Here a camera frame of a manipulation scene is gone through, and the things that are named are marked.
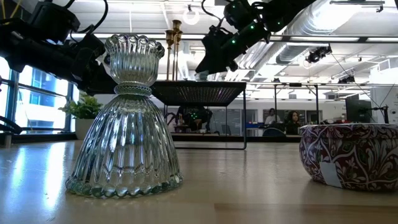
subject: brass candlestick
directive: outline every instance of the brass candlestick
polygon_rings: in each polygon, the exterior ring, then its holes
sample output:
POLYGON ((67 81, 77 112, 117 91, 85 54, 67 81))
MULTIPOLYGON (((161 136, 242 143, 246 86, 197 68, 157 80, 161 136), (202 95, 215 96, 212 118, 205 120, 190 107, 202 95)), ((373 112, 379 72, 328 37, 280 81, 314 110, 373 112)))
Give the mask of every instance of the brass candlestick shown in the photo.
POLYGON ((175 42, 176 42, 176 45, 177 45, 177 58, 175 59, 175 81, 178 80, 178 48, 180 46, 181 35, 182 35, 182 31, 179 31, 175 35, 175 42))
POLYGON ((175 74, 175 72, 176 72, 176 69, 175 69, 175 63, 176 63, 176 54, 177 54, 177 41, 176 41, 176 36, 177 36, 177 34, 181 31, 180 30, 180 26, 181 26, 181 21, 179 21, 179 20, 173 20, 172 21, 173 22, 173 40, 174 40, 174 57, 173 57, 173 77, 172 77, 172 80, 174 81, 175 80, 175 78, 174 78, 174 74, 175 74))
POLYGON ((167 76, 166 81, 169 80, 170 75, 170 54, 172 53, 172 45, 174 43, 174 31, 167 30, 166 31, 166 43, 167 43, 167 76))

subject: potted plant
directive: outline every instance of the potted plant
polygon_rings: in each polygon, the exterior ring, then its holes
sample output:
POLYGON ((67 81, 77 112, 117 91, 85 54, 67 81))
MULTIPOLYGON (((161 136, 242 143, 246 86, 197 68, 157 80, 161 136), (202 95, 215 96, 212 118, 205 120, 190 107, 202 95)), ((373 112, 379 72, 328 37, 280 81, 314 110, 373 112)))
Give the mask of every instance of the potted plant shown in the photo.
POLYGON ((79 102, 75 103, 73 100, 70 100, 63 108, 59 108, 59 110, 72 115, 76 119, 76 137, 79 140, 84 140, 101 107, 102 104, 98 103, 96 98, 82 94, 79 102))

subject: ceiling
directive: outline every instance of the ceiling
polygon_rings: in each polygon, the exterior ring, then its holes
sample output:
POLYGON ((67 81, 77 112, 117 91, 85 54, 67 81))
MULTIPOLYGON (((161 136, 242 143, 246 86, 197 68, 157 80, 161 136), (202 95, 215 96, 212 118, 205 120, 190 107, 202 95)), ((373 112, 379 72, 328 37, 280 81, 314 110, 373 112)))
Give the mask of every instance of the ceiling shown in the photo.
MULTIPOLYGON (((23 0, 22 6, 28 11, 33 11, 37 0, 23 0)), ((54 0, 55 4, 66 5, 68 0, 54 0)), ((200 9, 200 0, 108 0, 109 12, 101 26, 95 31, 97 34, 113 34, 122 32, 135 32, 140 34, 163 34, 169 29, 172 20, 182 21, 181 30, 184 34, 206 34, 211 25, 217 25, 218 21, 200 9), (192 5, 193 12, 187 12, 187 5, 192 5), (190 25, 185 19, 193 18, 197 12, 199 20, 195 25, 190 25)), ((222 16, 223 6, 226 1, 207 0, 205 7, 212 13, 222 16)), ((370 35, 370 36, 398 36, 398 10, 394 0, 386 0, 384 11, 376 13, 378 7, 360 7, 353 13, 352 17, 334 30, 330 35, 370 35)), ((81 22, 80 29, 90 24, 96 24, 104 11, 103 0, 76 0, 70 7, 71 12, 75 13, 81 22)), ((226 22, 223 27, 236 32, 226 22)), ((183 40, 185 50, 181 52, 184 64, 189 69, 192 78, 194 69, 201 62, 205 55, 203 45, 198 40, 183 40)), ((257 81, 270 82, 274 77, 280 78, 282 82, 332 82, 336 83, 338 77, 345 73, 341 66, 355 74, 356 81, 365 83, 369 81, 369 69, 377 66, 378 63, 385 61, 388 57, 398 56, 397 44, 331 44, 333 58, 326 56, 315 65, 308 67, 304 61, 308 52, 296 57, 286 67, 272 73, 273 69, 264 67, 266 63, 261 63, 261 59, 267 54, 271 45, 265 42, 257 43, 248 50, 248 54, 237 58, 237 62, 245 68, 238 73, 223 73, 212 76, 219 80, 227 81, 257 81)), ((160 62, 159 78, 165 79, 167 58, 164 57, 160 62)))

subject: ceiling duct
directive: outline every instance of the ceiling duct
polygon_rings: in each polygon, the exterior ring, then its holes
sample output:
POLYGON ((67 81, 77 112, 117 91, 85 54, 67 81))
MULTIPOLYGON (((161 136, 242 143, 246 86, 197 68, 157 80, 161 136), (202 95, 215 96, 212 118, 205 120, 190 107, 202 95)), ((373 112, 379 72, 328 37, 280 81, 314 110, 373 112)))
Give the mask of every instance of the ceiling duct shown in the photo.
MULTIPOLYGON (((329 35, 347 22, 359 8, 358 6, 331 5, 330 0, 316 1, 287 26, 283 35, 329 35)), ((275 56, 275 62, 270 63, 288 64, 309 47, 275 43, 267 51, 258 67, 261 68, 275 56)))

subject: computer monitor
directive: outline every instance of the computer monitor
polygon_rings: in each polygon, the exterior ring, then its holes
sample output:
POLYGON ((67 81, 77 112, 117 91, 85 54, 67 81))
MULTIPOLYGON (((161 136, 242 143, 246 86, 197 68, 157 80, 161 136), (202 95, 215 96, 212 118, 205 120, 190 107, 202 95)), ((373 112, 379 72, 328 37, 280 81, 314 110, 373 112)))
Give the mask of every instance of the computer monitor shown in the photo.
POLYGON ((372 103, 366 100, 346 100, 347 120, 356 123, 370 123, 372 103))

